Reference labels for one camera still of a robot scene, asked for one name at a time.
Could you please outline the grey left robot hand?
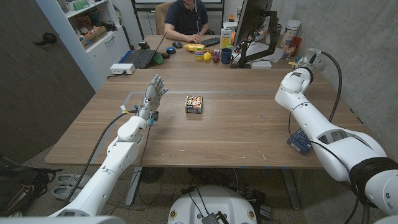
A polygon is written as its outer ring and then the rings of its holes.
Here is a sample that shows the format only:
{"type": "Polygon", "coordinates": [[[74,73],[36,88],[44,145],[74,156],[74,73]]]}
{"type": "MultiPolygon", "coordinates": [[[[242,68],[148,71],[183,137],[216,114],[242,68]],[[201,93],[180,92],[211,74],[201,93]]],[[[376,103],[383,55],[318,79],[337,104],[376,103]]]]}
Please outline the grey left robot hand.
{"type": "Polygon", "coordinates": [[[144,93],[139,117],[149,119],[150,115],[158,109],[162,96],[168,90],[168,88],[164,88],[162,77],[156,75],[144,93]]]}

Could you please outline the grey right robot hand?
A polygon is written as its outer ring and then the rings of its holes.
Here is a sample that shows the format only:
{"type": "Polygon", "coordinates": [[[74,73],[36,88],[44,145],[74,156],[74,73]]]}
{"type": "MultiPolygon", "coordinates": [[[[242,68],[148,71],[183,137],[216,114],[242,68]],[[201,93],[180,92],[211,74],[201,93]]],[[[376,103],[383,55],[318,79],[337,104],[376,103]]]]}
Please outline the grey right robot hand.
{"type": "Polygon", "coordinates": [[[309,48],[305,56],[299,62],[299,67],[307,67],[313,72],[322,72],[326,67],[323,60],[322,51],[315,48],[309,48]]]}

